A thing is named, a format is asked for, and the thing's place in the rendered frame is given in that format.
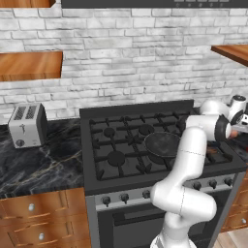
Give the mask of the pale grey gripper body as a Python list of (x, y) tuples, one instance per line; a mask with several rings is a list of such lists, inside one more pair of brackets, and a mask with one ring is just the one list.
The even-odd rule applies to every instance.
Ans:
[(248, 134), (248, 125), (233, 125), (232, 129), (238, 131), (239, 133)]

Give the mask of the dark round frying pan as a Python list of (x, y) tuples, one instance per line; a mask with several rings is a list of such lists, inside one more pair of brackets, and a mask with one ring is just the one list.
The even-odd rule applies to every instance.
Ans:
[(176, 157), (179, 143), (179, 136), (167, 132), (155, 132), (144, 139), (148, 158), (158, 165), (163, 165), (166, 159)]

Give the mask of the black gas stove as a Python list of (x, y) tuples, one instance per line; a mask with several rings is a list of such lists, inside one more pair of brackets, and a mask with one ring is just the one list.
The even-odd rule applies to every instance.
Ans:
[[(84, 190), (92, 248), (101, 248), (99, 212), (152, 204), (142, 192), (151, 192), (152, 187), (172, 171), (176, 157), (166, 159), (163, 165), (153, 163), (148, 158), (144, 139), (155, 132), (172, 133), (181, 138), (186, 119), (199, 113), (200, 108), (196, 108), (191, 100), (81, 110)], [(201, 176), (183, 183), (194, 189), (193, 184), (199, 181), (200, 191), (209, 196), (210, 193), (231, 191), (208, 248), (213, 247), (247, 169), (227, 140), (210, 141)], [(232, 186), (224, 182), (227, 177), (232, 179)], [(211, 179), (217, 181), (215, 189), (208, 184)], [(129, 195), (127, 202), (120, 199), (123, 193)], [(102, 202), (104, 196), (110, 197), (108, 206)]]

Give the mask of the wooden wall shelf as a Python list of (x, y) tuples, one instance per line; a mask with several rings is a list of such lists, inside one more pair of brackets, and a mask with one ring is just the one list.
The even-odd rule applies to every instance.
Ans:
[(248, 67), (248, 45), (212, 46), (211, 50)]
[(0, 53), (0, 81), (61, 78), (63, 52)]

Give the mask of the wooden wall cupboard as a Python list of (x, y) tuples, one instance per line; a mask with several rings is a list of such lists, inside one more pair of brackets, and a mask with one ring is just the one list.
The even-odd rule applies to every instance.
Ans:
[(0, 0), (0, 8), (50, 8), (56, 0)]

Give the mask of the silver two-slot toaster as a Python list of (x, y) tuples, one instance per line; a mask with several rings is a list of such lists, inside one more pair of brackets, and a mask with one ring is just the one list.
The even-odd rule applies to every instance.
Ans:
[(16, 149), (42, 146), (47, 138), (47, 114), (42, 104), (22, 104), (8, 122)]

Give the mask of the black oven door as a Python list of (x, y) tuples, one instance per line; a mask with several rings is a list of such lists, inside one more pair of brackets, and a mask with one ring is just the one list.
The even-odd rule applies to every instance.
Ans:
[[(210, 193), (217, 203), (215, 217), (209, 222), (198, 223), (189, 230), (189, 237), (198, 248), (208, 248), (230, 192), (230, 190), (225, 190)], [(159, 219), (116, 227), (112, 215), (124, 208), (126, 207), (98, 213), (101, 248), (150, 248), (152, 240), (163, 227), (165, 215)]]

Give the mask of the wooden drawer front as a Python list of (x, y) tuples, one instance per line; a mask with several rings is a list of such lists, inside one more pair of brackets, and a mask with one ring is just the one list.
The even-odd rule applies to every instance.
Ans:
[(0, 227), (0, 248), (91, 248), (87, 215)]
[[(242, 218), (246, 219), (247, 224), (242, 224)], [(221, 232), (224, 233), (243, 228), (248, 228), (248, 203), (239, 203), (238, 201), (234, 201), (223, 224)]]
[[(34, 211), (28, 210), (30, 203), (35, 204)], [(81, 214), (85, 210), (83, 188), (3, 199), (0, 200), (0, 226)]]

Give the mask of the dark range hood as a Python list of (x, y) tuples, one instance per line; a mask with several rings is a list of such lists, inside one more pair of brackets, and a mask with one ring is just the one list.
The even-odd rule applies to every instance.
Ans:
[(248, 8), (248, 0), (61, 0), (63, 9)]

